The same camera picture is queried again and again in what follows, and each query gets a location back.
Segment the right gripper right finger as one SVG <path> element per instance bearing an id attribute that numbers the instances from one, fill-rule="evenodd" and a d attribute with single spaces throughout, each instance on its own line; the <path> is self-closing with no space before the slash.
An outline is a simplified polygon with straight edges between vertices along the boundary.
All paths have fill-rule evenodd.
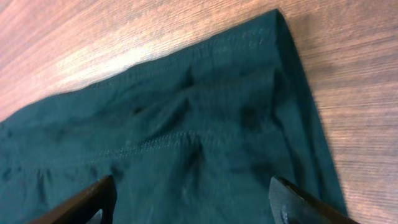
<path id="1" fill-rule="evenodd" d="M 273 177 L 269 201 L 276 224 L 359 224 L 281 177 Z"/>

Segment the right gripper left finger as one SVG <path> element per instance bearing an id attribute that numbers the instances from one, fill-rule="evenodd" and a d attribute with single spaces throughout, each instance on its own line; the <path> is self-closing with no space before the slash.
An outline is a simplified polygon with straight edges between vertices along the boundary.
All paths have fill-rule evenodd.
<path id="1" fill-rule="evenodd" d="M 94 216 L 101 212 L 97 222 L 112 224 L 116 201 L 117 191 L 114 177 L 107 175 L 30 223 L 86 224 L 92 222 Z"/>

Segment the black shorts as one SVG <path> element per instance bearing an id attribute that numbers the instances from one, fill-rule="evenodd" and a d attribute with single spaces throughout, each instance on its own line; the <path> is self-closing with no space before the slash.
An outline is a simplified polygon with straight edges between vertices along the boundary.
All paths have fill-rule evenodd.
<path id="1" fill-rule="evenodd" d="M 1 222 L 37 218 L 112 175 L 115 223 L 272 223 L 281 176 L 346 213 L 278 10 L 1 123 Z"/>

